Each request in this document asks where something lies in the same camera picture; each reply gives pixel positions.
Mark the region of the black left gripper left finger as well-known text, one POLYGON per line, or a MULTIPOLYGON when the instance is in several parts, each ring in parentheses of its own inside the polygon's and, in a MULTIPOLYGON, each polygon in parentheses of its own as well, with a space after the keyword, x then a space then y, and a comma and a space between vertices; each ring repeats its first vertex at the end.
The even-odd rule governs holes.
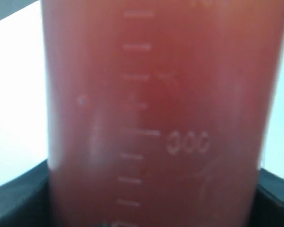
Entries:
POLYGON ((43 161, 0 186, 0 227, 53 227, 49 170, 43 161))

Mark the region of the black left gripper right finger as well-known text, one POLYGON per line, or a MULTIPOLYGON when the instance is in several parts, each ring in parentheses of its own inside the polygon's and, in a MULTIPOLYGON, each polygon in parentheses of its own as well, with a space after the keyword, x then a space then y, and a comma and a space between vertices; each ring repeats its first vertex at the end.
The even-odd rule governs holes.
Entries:
POLYGON ((265 169, 260 170, 250 225, 284 227, 284 179, 265 169))

